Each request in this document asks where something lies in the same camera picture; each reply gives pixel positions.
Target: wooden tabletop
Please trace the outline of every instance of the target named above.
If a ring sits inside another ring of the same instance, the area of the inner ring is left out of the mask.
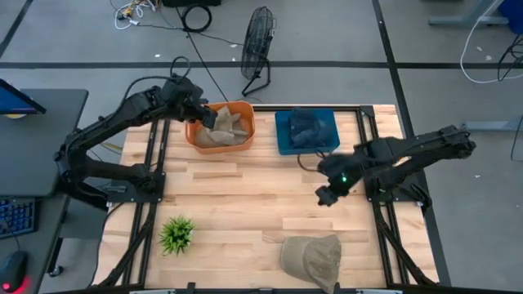
[[[375,105],[374,112],[380,136],[402,137],[394,105]],[[342,287],[385,287],[373,210],[364,186],[355,185],[332,207],[319,207],[315,190],[326,178],[300,169],[296,156],[279,155],[274,115],[256,112],[250,150],[215,155],[197,153],[186,143],[184,125],[172,122],[164,166],[167,183],[154,223],[147,288],[185,288],[188,282],[196,282],[197,288],[316,288],[283,272],[279,254],[289,236],[329,234],[342,241]],[[335,116],[341,141],[337,151],[351,153],[360,143],[355,115],[336,112]],[[128,130],[122,164],[144,162],[149,131],[150,126]],[[314,167],[318,160],[311,155],[302,161]],[[107,276],[127,249],[134,209],[135,204],[125,204],[107,221],[94,283]],[[395,209],[405,249],[429,278],[437,280],[420,208],[395,203]],[[158,233],[169,217],[179,215],[196,224],[193,242],[186,254],[163,256]],[[391,263],[399,282],[392,254]]]

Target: orange plastic bin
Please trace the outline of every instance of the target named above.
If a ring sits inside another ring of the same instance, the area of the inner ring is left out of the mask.
[[[245,143],[235,146],[223,146],[215,148],[200,148],[194,144],[194,138],[196,137],[197,131],[203,126],[202,123],[197,121],[195,123],[186,123],[186,139],[189,144],[200,152],[201,154],[219,154],[225,152],[244,151],[251,148],[254,141],[254,108],[245,101],[234,101],[225,103],[213,103],[208,106],[216,111],[227,105],[231,114],[240,114],[239,122],[245,131],[248,132],[248,137]]]

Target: potted plant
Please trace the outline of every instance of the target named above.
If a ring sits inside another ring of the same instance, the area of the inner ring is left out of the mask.
[[[192,220],[186,219],[184,216],[170,217],[170,221],[163,224],[162,232],[159,234],[160,244],[163,247],[162,254],[169,255],[175,252],[178,255],[180,252],[185,253],[190,245],[193,229]]]

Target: black fan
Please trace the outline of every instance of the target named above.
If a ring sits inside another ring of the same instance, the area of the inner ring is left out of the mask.
[[[253,12],[245,34],[244,52],[242,53],[242,75],[250,80],[242,91],[244,96],[258,91],[270,84],[270,41],[274,35],[274,17],[267,7],[259,7]],[[260,78],[263,66],[267,66],[267,82],[247,91],[255,79]]]

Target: computer mouse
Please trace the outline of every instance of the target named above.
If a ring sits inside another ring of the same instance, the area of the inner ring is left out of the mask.
[[[0,285],[2,290],[13,293],[22,286],[27,267],[27,253],[17,251],[10,254],[0,266]]]

